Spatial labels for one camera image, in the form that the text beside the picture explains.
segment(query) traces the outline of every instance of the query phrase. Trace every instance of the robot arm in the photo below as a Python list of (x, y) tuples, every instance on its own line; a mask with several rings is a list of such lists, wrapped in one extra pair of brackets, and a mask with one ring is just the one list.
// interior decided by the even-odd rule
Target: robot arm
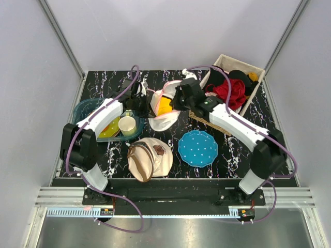
[[(253, 153), (250, 170), (239, 183), (245, 194), (252, 194), (278, 168), (286, 165), (287, 154), (261, 135), (269, 136), (285, 146), (279, 130), (269, 131), (249, 122), (232, 110), (228, 113), (222, 100), (214, 96), (205, 96), (196, 79), (183, 80), (170, 105), (176, 110), (192, 110), (196, 116), (229, 131), (250, 149)], [(252, 126), (254, 131), (244, 123)]]
[[(247, 194), (252, 194), (269, 176), (279, 167), (283, 166), (286, 161), (286, 154), (279, 147), (269, 142), (262, 135), (271, 136), (282, 145), (284, 139), (282, 133), (278, 130), (269, 131), (250, 123), (248, 120), (239, 116), (233, 111), (230, 114), (225, 109), (225, 104), (216, 97), (206, 97), (195, 76), (188, 73), (176, 89), (171, 106), (176, 110), (192, 110), (195, 115), (211, 123), (218, 125), (232, 133), (242, 141), (252, 152), (253, 156), (250, 163), (250, 170), (240, 181), (239, 187)], [(113, 98), (106, 99), (104, 103), (95, 112), (105, 107), (91, 121), (90, 117), (78, 122), (76, 125), (67, 124), (63, 130), (60, 158), (66, 160), (68, 148), (74, 134), (84, 126), (79, 135), (79, 143), (76, 143), (71, 151), (69, 158), (70, 165), (84, 175), (86, 180), (95, 188), (104, 191), (109, 187), (107, 178), (102, 174), (97, 160), (97, 143), (96, 137), (101, 131), (117, 116), (121, 115), (126, 109), (136, 111), (140, 117), (148, 116), (147, 97), (142, 88), (142, 84), (136, 83), (132, 90), (130, 89), (125, 95), (112, 104), (107, 104)], [(253, 126), (258, 132), (254, 132), (242, 123), (233, 118), (236, 116), (245, 123)]]

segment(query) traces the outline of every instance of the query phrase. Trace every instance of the metal floor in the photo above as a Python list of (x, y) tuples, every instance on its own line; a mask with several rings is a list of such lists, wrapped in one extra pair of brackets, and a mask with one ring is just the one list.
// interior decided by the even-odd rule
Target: metal floor
[[(267, 213), (257, 210), (257, 219)], [(206, 219), (145, 219), (144, 232), (128, 234), (92, 219), (46, 218), (38, 248), (73, 247), (313, 247), (299, 209), (276, 209), (261, 223), (240, 225)], [(138, 229), (139, 219), (113, 219), (113, 225)]]

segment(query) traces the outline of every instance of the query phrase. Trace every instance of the yellow object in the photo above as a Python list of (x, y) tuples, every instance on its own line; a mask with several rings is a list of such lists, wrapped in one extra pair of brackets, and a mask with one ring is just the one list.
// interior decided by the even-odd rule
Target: yellow object
[(253, 81), (258, 81), (259, 77), (256, 73), (251, 72), (250, 74), (248, 74), (249, 78), (252, 79)]
[(172, 111), (172, 107), (170, 106), (171, 100), (167, 97), (162, 97), (161, 102), (160, 102), (160, 107), (159, 107), (159, 112), (157, 115), (163, 115), (165, 113), (169, 113)]
[(110, 138), (117, 135), (119, 132), (119, 119), (119, 116), (113, 119), (113, 121), (104, 129), (104, 132), (100, 133), (99, 138)]

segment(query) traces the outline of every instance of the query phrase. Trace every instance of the red cloth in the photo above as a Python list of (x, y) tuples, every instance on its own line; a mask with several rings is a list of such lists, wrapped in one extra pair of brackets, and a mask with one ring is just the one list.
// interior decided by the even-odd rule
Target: red cloth
[[(231, 96), (229, 101), (229, 108), (236, 110), (246, 101), (245, 96), (245, 84), (240, 79), (230, 79), (231, 83)], [(217, 94), (218, 98), (222, 99), (224, 102), (227, 99), (229, 91), (228, 82), (224, 80), (223, 84), (214, 87), (213, 92)]]

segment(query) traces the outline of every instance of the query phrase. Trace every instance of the yellow plate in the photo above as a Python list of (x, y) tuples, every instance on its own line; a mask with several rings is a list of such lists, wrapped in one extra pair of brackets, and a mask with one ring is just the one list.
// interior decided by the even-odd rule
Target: yellow plate
[(111, 123), (104, 129), (104, 132), (100, 133), (99, 138), (110, 138), (116, 136), (119, 132), (118, 121), (120, 117), (113, 119)]

